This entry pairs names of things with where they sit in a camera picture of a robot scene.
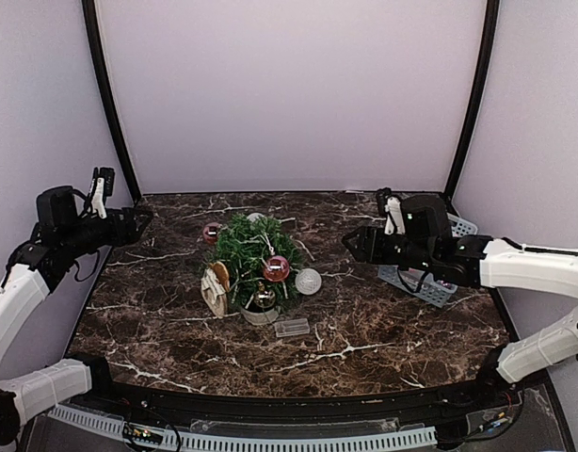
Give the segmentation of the clear string light garland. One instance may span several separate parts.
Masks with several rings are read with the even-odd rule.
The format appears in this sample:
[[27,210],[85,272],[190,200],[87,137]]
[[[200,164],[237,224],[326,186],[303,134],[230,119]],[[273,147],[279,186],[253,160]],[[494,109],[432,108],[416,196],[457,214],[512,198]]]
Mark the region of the clear string light garland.
[[303,266],[296,242],[278,219],[238,214],[224,224],[206,224],[202,238],[212,249],[201,296],[217,318],[237,311],[253,326],[273,324],[322,286],[322,276]]

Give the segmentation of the gold disco ball ornament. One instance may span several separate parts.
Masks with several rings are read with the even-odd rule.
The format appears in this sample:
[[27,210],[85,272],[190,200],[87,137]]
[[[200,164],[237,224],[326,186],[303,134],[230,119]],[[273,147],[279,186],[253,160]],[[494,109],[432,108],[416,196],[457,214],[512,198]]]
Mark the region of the gold disco ball ornament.
[[258,282],[258,288],[251,297],[251,303],[263,311],[268,311],[276,306],[276,293],[262,282]]

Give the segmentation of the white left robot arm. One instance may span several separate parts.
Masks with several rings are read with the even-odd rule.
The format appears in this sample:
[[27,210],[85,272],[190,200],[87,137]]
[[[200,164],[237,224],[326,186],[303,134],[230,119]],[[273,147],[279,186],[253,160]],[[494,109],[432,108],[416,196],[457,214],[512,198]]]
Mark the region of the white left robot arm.
[[[31,314],[80,257],[136,243],[153,217],[133,207],[109,209],[100,189],[88,197],[71,186],[44,191],[36,205],[38,221],[9,256],[0,283],[0,366]],[[38,414],[82,394],[101,411],[120,404],[104,358],[81,355],[0,379],[0,447],[15,444],[21,427]]]

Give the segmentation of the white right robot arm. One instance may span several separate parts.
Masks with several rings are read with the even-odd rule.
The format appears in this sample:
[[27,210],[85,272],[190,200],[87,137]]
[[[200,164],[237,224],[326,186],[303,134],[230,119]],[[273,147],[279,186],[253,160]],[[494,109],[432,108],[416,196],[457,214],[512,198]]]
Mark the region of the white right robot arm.
[[402,198],[388,188],[376,196],[383,225],[361,226],[342,238],[356,261],[419,270],[424,278],[459,287],[495,289],[564,304],[555,315],[541,309],[536,331],[489,353],[468,389],[475,407],[486,409],[503,395],[505,387],[578,359],[578,249],[535,246],[483,234],[457,236],[447,206],[437,196],[417,193]]

